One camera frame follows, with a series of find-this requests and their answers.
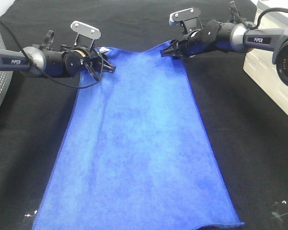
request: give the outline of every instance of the black cloth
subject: black cloth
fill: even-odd
[[[78,20],[100,29],[98,46],[145,51],[178,38],[181,27],[168,24],[171,12],[197,7],[203,24],[225,22],[229,2],[21,0],[2,20],[23,46],[41,44],[48,30],[55,32],[54,49],[72,45],[70,24]],[[254,19],[255,5],[235,2],[243,17]],[[3,28],[1,34],[6,47],[18,51]],[[288,209],[288,116],[243,71],[244,54],[216,51],[184,62],[228,192],[246,223],[238,229],[288,229],[288,214],[283,222],[275,218]],[[79,77],[64,82],[77,85]],[[31,228],[34,217],[25,214],[33,216],[41,202],[75,96],[76,90],[49,80],[13,74],[0,108],[0,229]]]

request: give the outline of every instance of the black table surface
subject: black table surface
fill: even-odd
[[[72,45],[76,34],[70,24],[78,20],[100,29],[98,46],[145,51],[180,35],[181,27],[168,24],[171,12],[197,7],[203,24],[226,22],[229,2],[20,0],[1,19],[23,47],[41,44],[48,30],[55,32],[54,49]],[[235,2],[242,16],[254,19],[251,1]],[[19,51],[0,31],[7,49]],[[228,192],[246,223],[236,229],[288,230],[288,214],[276,218],[277,212],[288,213],[288,116],[243,71],[244,57],[216,51],[184,63]],[[63,81],[77,85],[79,77]],[[0,108],[0,230],[31,229],[76,93],[13,74]]]

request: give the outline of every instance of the robotic arm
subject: robotic arm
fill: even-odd
[[[97,28],[74,21],[71,29],[77,33],[73,46],[61,46],[61,51],[52,50],[49,46],[53,42],[54,32],[49,30],[41,45],[32,45],[23,49],[24,53],[0,49],[0,71],[22,71],[34,77],[63,78],[74,77],[78,72],[88,70],[100,82],[98,72],[115,71],[115,66],[107,61],[94,45],[94,41],[101,37]]]
[[[231,19],[227,23],[211,20],[205,27],[199,20],[201,11],[189,8],[170,15],[170,25],[184,27],[182,35],[161,50],[161,56],[191,58],[195,55],[220,50],[223,52],[246,53],[250,49],[273,52],[272,63],[280,79],[288,86],[288,28],[257,29],[262,16],[272,11],[287,12],[288,9],[271,8],[264,11],[255,26],[240,17],[234,1],[230,3]]]

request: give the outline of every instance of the blue towel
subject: blue towel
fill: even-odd
[[[117,66],[79,90],[35,230],[242,225],[181,60],[111,48]],[[82,73],[81,85],[91,83]]]

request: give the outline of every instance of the microfiber towel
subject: microfiber towel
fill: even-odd
[[[35,230],[242,225],[181,60],[110,48],[114,74],[79,90]],[[81,85],[92,82],[83,72]]]

